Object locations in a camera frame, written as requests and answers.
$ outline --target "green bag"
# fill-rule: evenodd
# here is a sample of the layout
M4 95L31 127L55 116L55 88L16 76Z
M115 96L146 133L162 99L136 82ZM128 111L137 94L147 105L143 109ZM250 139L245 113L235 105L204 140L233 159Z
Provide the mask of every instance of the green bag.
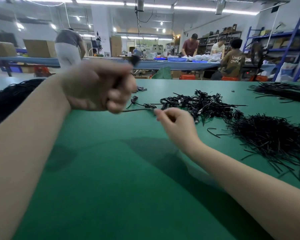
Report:
M172 79L170 67L162 67L151 79Z

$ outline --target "man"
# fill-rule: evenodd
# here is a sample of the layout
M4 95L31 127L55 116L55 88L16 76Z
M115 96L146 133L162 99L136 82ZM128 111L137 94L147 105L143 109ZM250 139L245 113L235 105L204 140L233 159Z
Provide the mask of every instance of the man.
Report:
M226 41L227 41L226 37L221 37L219 42L215 43L212 46L210 55L222 52L221 59L223 59L224 56L225 56L225 48L226 48L225 47L225 42Z
M80 63L86 50L81 36L72 28L62 29L55 40L56 56L62 69Z
M241 79L241 68L245 63L244 52L240 50L242 39L235 39L231 43L232 51L229 51L220 62L224 67L220 72L212 75L211 80L221 80L223 76Z
M184 56L195 56L197 54L198 51L198 35L196 33L194 33L190 39L187 39L182 47L182 54Z

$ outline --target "worker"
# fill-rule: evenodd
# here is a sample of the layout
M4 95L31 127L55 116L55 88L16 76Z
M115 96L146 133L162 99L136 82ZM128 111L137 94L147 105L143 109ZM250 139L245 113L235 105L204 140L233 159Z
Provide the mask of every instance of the worker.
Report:
M0 240L13 237L71 109L120 113L136 90L131 70L129 64L100 60L73 66L43 81L0 123ZM300 189L205 145L187 111L154 112L172 142L274 239L300 239Z
M86 53L84 41L72 28L60 30L56 36L55 48L56 56L62 69L67 69L74 64L80 63Z
M194 33L190 39L187 39L182 46L182 54L184 56L195 56L197 54L198 51L198 35L196 33Z
M223 76L235 77L241 80L242 67L245 63L246 56L240 50L242 39L234 39L231 42L232 50L221 60L220 65L222 69L212 75L211 80L221 80Z
M224 58L225 56L225 43L227 41L226 37L221 37L219 42L215 43L212 48L211 48L211 52L210 55L212 54L217 54L217 53L221 53L221 59Z

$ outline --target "person in brown shirt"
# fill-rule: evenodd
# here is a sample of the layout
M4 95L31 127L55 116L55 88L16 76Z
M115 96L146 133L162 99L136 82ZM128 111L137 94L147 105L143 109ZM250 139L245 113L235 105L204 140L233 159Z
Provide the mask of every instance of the person in brown shirt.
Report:
M182 47L182 54L184 56L195 56L197 54L197 50L198 50L198 35L196 33L194 33L190 39L187 39Z
M234 39L232 41L232 50L229 51L220 62L223 68L220 72L216 72L212 75L212 80L221 80L223 76L241 79L241 68L245 63L244 52L240 50L241 45L242 39Z

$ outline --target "man in maroon shirt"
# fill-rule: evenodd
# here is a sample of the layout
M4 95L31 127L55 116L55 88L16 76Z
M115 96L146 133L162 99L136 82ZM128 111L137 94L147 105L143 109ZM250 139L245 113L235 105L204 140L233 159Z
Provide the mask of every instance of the man in maroon shirt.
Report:
M198 35L194 33L190 39L187 39L182 47L182 54L184 56L195 56L198 50Z

